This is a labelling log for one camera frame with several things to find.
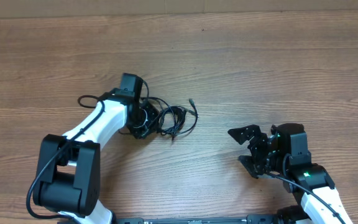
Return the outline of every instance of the wooden table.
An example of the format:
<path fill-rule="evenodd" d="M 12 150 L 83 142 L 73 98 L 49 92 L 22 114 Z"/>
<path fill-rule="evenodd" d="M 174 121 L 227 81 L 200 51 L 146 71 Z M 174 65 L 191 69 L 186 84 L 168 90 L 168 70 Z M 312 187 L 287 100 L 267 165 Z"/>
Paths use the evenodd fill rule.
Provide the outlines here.
<path fill-rule="evenodd" d="M 249 151 L 226 132 L 303 123 L 313 162 L 358 223 L 358 11 L 0 20 L 0 223 L 56 222 L 25 209 L 40 142 L 79 124 L 91 111 L 77 97 L 109 91 L 123 72 L 171 104 L 193 98 L 200 120 L 174 142 L 108 142 L 100 200 L 119 217 L 238 217 L 294 205 L 279 180 L 250 177 L 237 162 Z"/>

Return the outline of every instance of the wood grain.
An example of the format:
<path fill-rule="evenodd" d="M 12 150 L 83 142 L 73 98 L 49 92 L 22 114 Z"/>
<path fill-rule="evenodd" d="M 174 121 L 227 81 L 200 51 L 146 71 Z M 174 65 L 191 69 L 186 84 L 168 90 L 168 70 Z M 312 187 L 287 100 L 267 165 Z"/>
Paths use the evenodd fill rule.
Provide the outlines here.
<path fill-rule="evenodd" d="M 169 103 L 193 98 L 200 120 L 174 142 L 109 141 L 100 199 L 119 217 L 235 217 L 295 204 L 280 181 L 247 174 L 236 159 L 249 151 L 226 133 L 295 122 L 358 223 L 358 11 L 0 20 L 0 223 L 36 222 L 24 200 L 42 138 L 75 127 L 90 113 L 76 98 L 118 86 L 123 72 Z"/>

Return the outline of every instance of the table surface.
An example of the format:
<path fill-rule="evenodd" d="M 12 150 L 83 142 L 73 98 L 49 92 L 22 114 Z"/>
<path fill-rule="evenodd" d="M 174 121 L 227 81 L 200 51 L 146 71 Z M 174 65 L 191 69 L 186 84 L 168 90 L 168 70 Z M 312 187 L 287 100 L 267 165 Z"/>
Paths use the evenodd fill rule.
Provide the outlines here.
<path fill-rule="evenodd" d="M 249 151 L 227 130 L 302 123 L 313 162 L 358 223 L 358 11 L 0 20 L 0 223 L 56 222 L 25 209 L 40 142 L 79 124 L 91 111 L 77 97 L 109 91 L 123 72 L 170 104 L 193 98 L 200 119 L 173 142 L 108 142 L 100 200 L 119 217 L 241 217 L 294 205 L 279 180 L 250 177 L 237 161 Z"/>

